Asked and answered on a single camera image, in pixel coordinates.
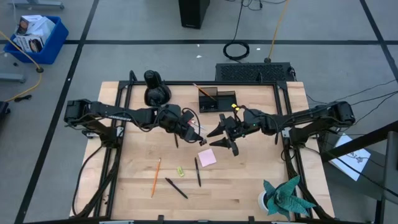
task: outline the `potted plant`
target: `potted plant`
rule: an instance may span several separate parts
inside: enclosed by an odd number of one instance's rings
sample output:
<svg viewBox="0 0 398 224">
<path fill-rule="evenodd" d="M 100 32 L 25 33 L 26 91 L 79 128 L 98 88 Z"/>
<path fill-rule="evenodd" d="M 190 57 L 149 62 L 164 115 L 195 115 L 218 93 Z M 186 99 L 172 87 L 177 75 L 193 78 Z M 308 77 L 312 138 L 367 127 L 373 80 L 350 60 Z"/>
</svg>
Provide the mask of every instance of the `potted plant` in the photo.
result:
<svg viewBox="0 0 398 224">
<path fill-rule="evenodd" d="M 289 212 L 301 213 L 308 216 L 306 208 L 312 208 L 316 205 L 292 195 L 299 181 L 300 176 L 297 175 L 288 182 L 280 184 L 275 189 L 268 181 L 264 180 L 265 191 L 261 192 L 258 198 L 260 208 L 268 211 L 268 215 L 279 212 L 286 216 L 289 221 Z"/>
</svg>

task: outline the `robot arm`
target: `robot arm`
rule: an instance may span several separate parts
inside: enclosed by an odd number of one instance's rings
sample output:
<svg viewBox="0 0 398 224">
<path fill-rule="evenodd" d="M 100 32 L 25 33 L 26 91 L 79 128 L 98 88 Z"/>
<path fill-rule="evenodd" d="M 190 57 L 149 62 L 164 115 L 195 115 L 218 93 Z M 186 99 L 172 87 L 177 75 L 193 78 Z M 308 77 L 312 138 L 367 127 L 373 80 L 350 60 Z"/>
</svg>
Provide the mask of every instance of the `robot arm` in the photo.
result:
<svg viewBox="0 0 398 224">
<path fill-rule="evenodd" d="M 188 124 L 193 118 L 193 114 L 190 111 L 182 112 L 178 105 L 130 110 L 105 105 L 98 101 L 72 100 L 67 103 L 63 120 L 68 123 L 68 126 L 83 126 L 83 134 L 85 135 L 88 133 L 97 134 L 101 142 L 107 147 L 118 147 L 118 130 L 99 122 L 100 119 L 104 118 L 132 122 L 145 132 L 152 130 L 152 128 L 161 127 L 166 132 L 174 133 L 188 142 L 203 140 Z"/>
<path fill-rule="evenodd" d="M 244 109 L 243 121 L 237 116 L 237 111 Z M 309 110 L 299 111 L 288 115 L 266 114 L 259 110 L 251 110 L 245 106 L 237 106 L 234 117 L 225 118 L 220 114 L 221 122 L 218 127 L 207 137 L 223 134 L 226 138 L 210 143 L 211 146 L 232 148 L 235 156 L 239 154 L 235 143 L 237 138 L 245 138 L 248 134 L 260 131 L 266 135 L 277 134 L 280 131 L 290 138 L 290 144 L 300 146 L 307 142 L 308 138 L 331 127 L 347 128 L 355 123 L 355 117 L 351 106 L 345 102 L 333 102 L 327 105 L 316 106 Z M 304 128 L 295 128 L 294 125 L 310 123 Z"/>
</svg>

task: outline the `orange pencil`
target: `orange pencil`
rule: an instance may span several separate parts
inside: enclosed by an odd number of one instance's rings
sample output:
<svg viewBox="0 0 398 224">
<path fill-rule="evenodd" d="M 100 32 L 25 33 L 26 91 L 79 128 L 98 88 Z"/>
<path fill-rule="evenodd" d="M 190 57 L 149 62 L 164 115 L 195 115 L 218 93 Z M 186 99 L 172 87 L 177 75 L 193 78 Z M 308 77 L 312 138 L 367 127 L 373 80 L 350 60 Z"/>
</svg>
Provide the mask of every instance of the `orange pencil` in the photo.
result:
<svg viewBox="0 0 398 224">
<path fill-rule="evenodd" d="M 198 90 L 203 93 L 204 95 L 210 97 L 211 99 L 213 99 L 214 101 L 216 101 L 216 99 L 214 99 L 212 96 L 210 96 L 205 90 L 203 90 L 202 88 L 200 88 L 199 86 L 197 86 L 196 84 L 192 83 L 196 88 L 198 88 Z"/>
<path fill-rule="evenodd" d="M 151 198 L 152 198 L 152 196 L 154 196 L 154 193 L 155 193 L 155 186 L 156 186 L 156 181 L 157 181 L 157 174 L 159 173 L 160 160 L 161 160 L 161 158 L 159 158 L 159 161 L 157 162 L 156 174 L 155 174 L 155 179 L 154 179 L 154 185 L 152 186 L 152 193 L 150 194 L 150 197 L 151 197 Z"/>
</svg>

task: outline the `wooden table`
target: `wooden table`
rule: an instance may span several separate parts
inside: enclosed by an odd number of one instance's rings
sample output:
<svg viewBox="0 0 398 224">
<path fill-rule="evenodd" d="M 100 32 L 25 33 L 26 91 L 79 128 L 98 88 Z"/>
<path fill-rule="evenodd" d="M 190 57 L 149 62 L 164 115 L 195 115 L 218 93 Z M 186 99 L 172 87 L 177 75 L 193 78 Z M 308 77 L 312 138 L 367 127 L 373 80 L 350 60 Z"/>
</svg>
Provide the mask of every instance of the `wooden table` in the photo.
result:
<svg viewBox="0 0 398 224">
<path fill-rule="evenodd" d="M 114 105 L 118 82 L 103 82 L 98 101 Z M 144 91 L 146 86 L 134 85 L 130 108 L 146 108 Z M 194 86 L 170 86 L 172 99 L 169 103 L 198 109 L 198 90 Z M 235 90 L 238 104 L 248 108 L 276 113 L 274 92 L 271 86 L 218 86 L 219 91 Z M 292 111 L 308 109 L 303 83 L 288 83 Z M 283 94 L 280 92 L 284 114 Z M 207 132 L 216 128 L 219 113 L 199 114 L 201 125 Z M 110 120 L 103 120 L 110 125 Z M 222 136 L 209 138 L 208 142 Z M 198 152 L 209 149 L 208 144 L 188 144 L 178 140 L 175 147 L 172 134 L 161 128 L 143 133 L 133 124 L 127 123 L 124 135 L 123 152 L 119 167 L 118 182 L 113 203 L 112 219 L 156 220 L 164 215 L 165 220 L 286 220 L 282 215 L 267 216 L 257 204 L 258 195 L 264 190 L 264 179 L 273 186 L 287 181 L 285 163 L 280 158 L 281 141 L 274 144 L 274 136 L 261 132 L 236 140 L 239 156 L 234 157 L 227 148 L 211 147 L 217 163 L 208 167 L 200 166 L 202 187 L 198 186 L 194 157 Z M 100 145 L 100 140 L 89 139 L 84 160 Z M 308 140 L 307 146 L 318 149 L 315 140 Z M 81 211 L 98 188 L 105 150 L 100 151 L 87 163 L 80 181 L 76 198 L 76 209 Z M 301 150 L 303 167 L 309 191 L 318 203 L 331 216 L 334 216 L 328 186 L 320 156 L 309 150 Z M 153 198 L 150 197 L 158 158 L 162 158 L 159 178 Z M 179 177 L 177 167 L 181 166 L 185 176 Z M 183 198 L 165 177 L 172 179 L 189 199 Z M 101 214 L 105 214 L 104 204 L 108 194 L 104 194 Z"/>
</svg>

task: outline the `blue plastic crate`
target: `blue plastic crate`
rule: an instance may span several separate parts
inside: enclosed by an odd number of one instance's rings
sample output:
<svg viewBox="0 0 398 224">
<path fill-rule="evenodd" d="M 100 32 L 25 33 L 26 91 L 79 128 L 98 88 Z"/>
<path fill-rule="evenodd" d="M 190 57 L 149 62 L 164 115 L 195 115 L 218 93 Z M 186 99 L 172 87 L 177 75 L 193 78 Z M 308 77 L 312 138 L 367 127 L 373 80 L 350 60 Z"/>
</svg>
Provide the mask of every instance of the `blue plastic crate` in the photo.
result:
<svg viewBox="0 0 398 224">
<path fill-rule="evenodd" d="M 58 16 L 46 16 L 49 18 L 54 24 L 55 27 L 52 30 L 50 37 L 47 39 L 44 44 L 43 49 L 39 53 L 30 53 L 26 52 L 29 56 L 31 56 L 37 63 L 39 64 L 48 64 L 51 65 L 54 63 L 57 58 L 58 53 L 61 50 L 61 47 L 64 41 L 67 39 L 69 31 L 62 24 L 61 18 Z M 7 43 L 4 47 L 4 51 L 12 54 L 15 58 L 25 63 L 32 63 L 29 58 L 27 58 L 24 54 L 19 52 L 12 44 Z"/>
</svg>

